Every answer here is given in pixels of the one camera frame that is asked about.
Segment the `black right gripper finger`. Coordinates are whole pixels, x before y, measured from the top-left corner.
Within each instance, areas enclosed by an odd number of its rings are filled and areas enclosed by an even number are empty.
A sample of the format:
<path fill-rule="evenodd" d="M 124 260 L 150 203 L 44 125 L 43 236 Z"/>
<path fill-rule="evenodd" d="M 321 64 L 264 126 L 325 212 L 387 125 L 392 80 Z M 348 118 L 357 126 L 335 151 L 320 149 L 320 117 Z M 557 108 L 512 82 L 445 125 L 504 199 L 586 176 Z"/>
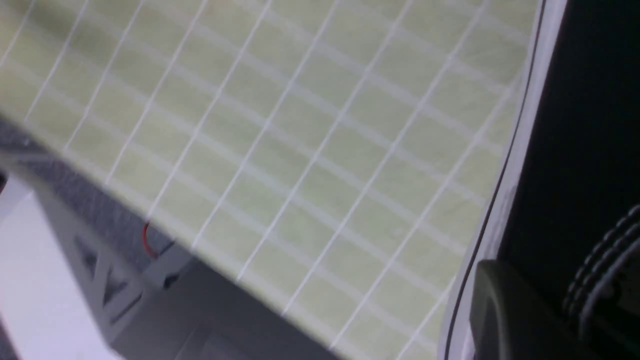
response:
<path fill-rule="evenodd" d="M 510 265 L 478 262 L 470 306 L 476 360 L 594 360 Z"/>

